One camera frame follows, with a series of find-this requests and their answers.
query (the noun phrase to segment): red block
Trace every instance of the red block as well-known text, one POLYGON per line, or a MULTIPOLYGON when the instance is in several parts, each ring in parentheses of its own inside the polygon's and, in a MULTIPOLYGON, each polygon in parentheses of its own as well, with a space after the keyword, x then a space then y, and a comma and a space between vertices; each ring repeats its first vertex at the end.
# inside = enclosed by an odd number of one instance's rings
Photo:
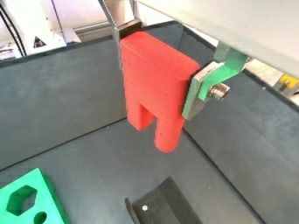
POLYGON ((183 129, 183 104, 199 64, 143 31, 120 40, 127 120, 143 130, 156 116, 155 146, 174 150, 183 129))

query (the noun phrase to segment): green shape sorter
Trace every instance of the green shape sorter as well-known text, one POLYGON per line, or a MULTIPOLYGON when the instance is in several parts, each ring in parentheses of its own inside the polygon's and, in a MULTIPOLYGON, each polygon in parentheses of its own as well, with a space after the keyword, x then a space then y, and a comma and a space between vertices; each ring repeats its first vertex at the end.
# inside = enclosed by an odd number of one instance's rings
POLYGON ((71 223, 56 196, 52 183, 40 169, 22 176, 0 189, 2 224, 71 223), (23 211, 24 200, 36 193, 34 206, 23 211))

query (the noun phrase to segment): white panel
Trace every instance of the white panel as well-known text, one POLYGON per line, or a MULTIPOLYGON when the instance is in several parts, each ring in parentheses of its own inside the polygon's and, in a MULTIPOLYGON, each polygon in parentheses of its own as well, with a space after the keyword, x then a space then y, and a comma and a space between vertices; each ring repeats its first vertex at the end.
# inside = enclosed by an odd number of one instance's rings
POLYGON ((299 0, 136 0, 299 77, 299 0))
MULTIPOLYGON (((52 8, 52 0, 44 0, 54 30, 59 30, 59 22, 52 8)), ((60 17, 62 27, 75 28, 107 20, 99 0, 54 0, 60 17)))
POLYGON ((6 23, 4 23, 3 19, 0 18, 0 43, 8 39, 14 39, 14 38, 6 28, 6 23))
POLYGON ((163 13, 152 10, 147 6, 140 3, 135 4, 135 15, 143 21, 144 25, 155 25, 163 22, 172 21, 170 17, 167 17, 163 13))

